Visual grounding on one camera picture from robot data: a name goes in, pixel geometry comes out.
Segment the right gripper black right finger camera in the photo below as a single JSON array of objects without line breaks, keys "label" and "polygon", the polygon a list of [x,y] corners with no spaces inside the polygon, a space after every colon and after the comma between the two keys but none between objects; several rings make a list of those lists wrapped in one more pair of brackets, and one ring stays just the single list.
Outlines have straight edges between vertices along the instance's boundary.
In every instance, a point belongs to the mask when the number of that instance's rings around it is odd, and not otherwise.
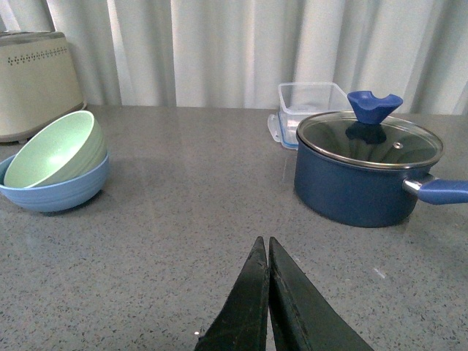
[{"label": "right gripper black right finger camera", "polygon": [[370,350],[274,237],[269,307],[277,350]]}]

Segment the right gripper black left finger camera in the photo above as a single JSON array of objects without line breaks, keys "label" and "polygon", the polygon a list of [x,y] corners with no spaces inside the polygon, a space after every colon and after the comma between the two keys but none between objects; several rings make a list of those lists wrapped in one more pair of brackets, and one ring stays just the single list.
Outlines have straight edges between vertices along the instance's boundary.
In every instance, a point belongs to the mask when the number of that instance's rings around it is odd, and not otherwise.
[{"label": "right gripper black left finger camera", "polygon": [[264,239],[257,237],[238,278],[196,350],[266,348],[270,271]]}]

